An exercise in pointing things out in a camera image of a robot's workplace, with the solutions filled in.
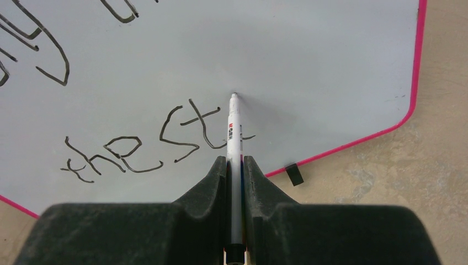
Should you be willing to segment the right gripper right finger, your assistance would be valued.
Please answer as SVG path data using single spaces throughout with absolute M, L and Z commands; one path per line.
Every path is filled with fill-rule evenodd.
M 251 264 L 439 264 L 417 215 L 397 205 L 300 204 L 244 158 Z

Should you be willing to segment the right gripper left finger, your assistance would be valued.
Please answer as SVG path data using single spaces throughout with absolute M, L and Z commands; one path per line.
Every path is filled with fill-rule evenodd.
M 226 159 L 171 203 L 63 203 L 37 220 L 16 264 L 223 264 Z

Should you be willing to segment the white marker pen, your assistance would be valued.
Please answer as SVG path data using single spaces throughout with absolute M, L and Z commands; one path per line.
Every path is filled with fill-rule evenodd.
M 227 264 L 244 264 L 242 125 L 240 99 L 233 93 L 229 102 L 227 130 L 228 234 L 225 246 Z

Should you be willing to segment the red-framed whiteboard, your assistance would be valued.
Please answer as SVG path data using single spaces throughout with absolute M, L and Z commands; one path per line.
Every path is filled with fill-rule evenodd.
M 401 126 L 426 1 L 2 1 L 1 200 L 170 202 L 226 153 L 274 175 Z

